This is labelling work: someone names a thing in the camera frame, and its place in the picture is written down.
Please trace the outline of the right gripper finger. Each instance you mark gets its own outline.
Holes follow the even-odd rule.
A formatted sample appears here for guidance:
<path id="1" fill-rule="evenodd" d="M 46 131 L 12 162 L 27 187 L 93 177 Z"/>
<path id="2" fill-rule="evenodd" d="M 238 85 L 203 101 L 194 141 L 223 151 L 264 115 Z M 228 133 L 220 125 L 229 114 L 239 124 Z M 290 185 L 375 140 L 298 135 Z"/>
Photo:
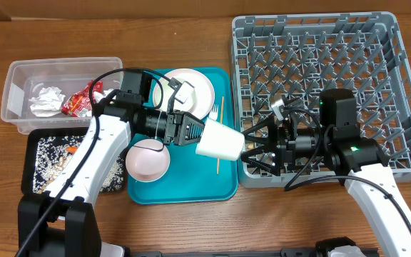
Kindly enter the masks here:
<path id="1" fill-rule="evenodd" d="M 249 167 L 259 168 L 275 176 L 280 175 L 280 152 L 277 147 L 259 146 L 242 152 L 240 159 Z"/>
<path id="2" fill-rule="evenodd" d="M 274 116 L 260 120 L 256 125 L 244 130 L 242 134 L 248 143 L 273 145 L 279 142 L 278 125 Z"/>

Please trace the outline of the orange carrot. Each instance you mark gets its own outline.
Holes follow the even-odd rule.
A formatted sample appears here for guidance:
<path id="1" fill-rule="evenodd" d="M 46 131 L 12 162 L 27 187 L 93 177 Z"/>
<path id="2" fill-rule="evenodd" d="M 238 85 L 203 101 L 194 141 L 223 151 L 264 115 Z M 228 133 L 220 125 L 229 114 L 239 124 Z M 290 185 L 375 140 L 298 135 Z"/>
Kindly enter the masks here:
<path id="1" fill-rule="evenodd" d="M 78 149 L 77 147 L 73 147 L 73 146 L 66 147 L 66 151 L 71 154 L 74 154 L 77 151 L 77 149 Z"/>

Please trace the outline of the pink bowl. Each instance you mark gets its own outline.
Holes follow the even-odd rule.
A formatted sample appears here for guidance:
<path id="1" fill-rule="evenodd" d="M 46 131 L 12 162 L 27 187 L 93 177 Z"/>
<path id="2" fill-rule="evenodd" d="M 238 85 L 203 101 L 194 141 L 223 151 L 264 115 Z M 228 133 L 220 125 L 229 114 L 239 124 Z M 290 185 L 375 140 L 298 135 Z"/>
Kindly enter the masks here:
<path id="1" fill-rule="evenodd" d="M 152 138 L 135 143 L 126 154 L 128 174 L 144 183 L 160 179 L 168 170 L 170 163 L 171 155 L 167 147 Z"/>

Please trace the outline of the peanut shells and rice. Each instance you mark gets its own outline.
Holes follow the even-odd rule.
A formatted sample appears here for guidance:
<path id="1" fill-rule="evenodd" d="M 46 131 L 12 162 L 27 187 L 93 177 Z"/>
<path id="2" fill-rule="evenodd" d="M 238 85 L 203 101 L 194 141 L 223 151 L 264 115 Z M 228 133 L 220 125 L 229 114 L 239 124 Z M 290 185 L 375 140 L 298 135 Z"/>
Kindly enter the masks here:
<path id="1" fill-rule="evenodd" d="M 41 193 L 65 169 L 73 154 L 66 151 L 66 147 L 79 147 L 83 136 L 50 136 L 40 138 L 34 158 L 34 174 L 32 178 L 32 191 Z M 108 193 L 120 191 L 125 184 L 123 150 L 112 165 L 103 182 L 100 192 Z"/>

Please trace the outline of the white tissue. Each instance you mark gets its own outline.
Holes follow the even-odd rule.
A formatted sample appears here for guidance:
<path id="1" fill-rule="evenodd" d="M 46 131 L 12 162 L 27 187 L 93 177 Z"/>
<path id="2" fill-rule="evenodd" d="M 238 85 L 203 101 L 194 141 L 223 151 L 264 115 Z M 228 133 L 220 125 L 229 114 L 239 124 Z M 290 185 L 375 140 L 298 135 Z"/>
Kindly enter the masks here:
<path id="1" fill-rule="evenodd" d="M 98 104 L 100 100 L 107 97 L 113 91 L 114 91 L 114 89 L 108 89 L 108 90 L 104 90 L 102 92 L 94 91 L 93 92 L 93 99 L 94 99 L 95 104 Z"/>

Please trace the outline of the white napkin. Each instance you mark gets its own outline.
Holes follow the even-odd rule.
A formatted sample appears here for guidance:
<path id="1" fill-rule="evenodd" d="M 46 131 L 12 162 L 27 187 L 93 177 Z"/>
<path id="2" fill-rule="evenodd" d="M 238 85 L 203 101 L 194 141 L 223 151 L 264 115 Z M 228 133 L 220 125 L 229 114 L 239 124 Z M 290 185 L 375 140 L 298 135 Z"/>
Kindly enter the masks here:
<path id="1" fill-rule="evenodd" d="M 61 89 L 55 86 L 42 88 L 37 97 L 29 99 L 30 110 L 36 117 L 47 118 L 61 113 L 65 99 Z"/>

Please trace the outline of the red snack wrapper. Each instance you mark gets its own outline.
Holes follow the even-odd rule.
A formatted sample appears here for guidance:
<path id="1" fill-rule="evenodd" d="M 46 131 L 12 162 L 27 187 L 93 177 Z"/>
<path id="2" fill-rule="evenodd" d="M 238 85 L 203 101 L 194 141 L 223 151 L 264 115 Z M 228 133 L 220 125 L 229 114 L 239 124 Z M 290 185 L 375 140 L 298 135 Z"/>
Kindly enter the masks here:
<path id="1" fill-rule="evenodd" d="M 91 84 L 92 81 L 90 81 L 84 89 L 77 91 L 69 97 L 61 107 L 61 112 L 67 116 L 76 118 L 91 116 L 92 107 L 89 98 L 89 89 Z"/>

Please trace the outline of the white cup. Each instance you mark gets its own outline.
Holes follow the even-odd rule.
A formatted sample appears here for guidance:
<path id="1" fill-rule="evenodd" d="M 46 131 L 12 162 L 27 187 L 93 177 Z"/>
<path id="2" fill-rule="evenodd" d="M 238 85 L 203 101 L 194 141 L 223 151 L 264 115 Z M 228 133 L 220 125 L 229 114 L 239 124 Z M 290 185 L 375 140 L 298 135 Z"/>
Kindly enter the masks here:
<path id="1" fill-rule="evenodd" d="M 244 135 L 216 120 L 207 118 L 201 139 L 196 146 L 196 154 L 236 161 L 243 152 Z"/>

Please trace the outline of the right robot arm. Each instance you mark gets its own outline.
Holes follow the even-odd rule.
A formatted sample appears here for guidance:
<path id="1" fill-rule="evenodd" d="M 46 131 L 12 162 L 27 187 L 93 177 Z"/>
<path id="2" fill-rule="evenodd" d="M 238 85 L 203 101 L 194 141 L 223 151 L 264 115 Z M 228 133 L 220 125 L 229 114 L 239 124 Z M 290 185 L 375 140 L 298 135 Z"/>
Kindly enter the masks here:
<path id="1" fill-rule="evenodd" d="M 272 114 L 244 130 L 256 147 L 240 159 L 251 168 L 279 175 L 299 158 L 304 166 L 285 191 L 336 180 L 346 187 L 364 213 L 386 256 L 411 256 L 411 210 L 402 197 L 389 156 L 372 138 L 360 135 L 357 103 L 349 89 L 320 93 L 320 115 L 281 99 Z"/>

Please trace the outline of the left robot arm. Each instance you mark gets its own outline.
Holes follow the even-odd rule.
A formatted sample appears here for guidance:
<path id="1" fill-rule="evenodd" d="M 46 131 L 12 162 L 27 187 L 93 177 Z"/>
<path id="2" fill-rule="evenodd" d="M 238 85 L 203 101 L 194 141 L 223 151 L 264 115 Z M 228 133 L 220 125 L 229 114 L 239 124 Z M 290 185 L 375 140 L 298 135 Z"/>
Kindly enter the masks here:
<path id="1" fill-rule="evenodd" d="M 145 68 L 122 68 L 121 87 L 100 101 L 88 89 L 92 118 L 77 152 L 62 173 L 43 193 L 28 192 L 18 205 L 19 249 L 17 256 L 129 256 L 125 246 L 101 240 L 94 205 L 113 163 L 136 133 L 159 139 L 162 146 L 185 146 L 201 139 L 193 129 L 204 123 L 185 111 L 193 85 L 175 78 L 167 80 L 173 94 L 168 108 L 145 103 L 151 84 L 163 74 Z"/>

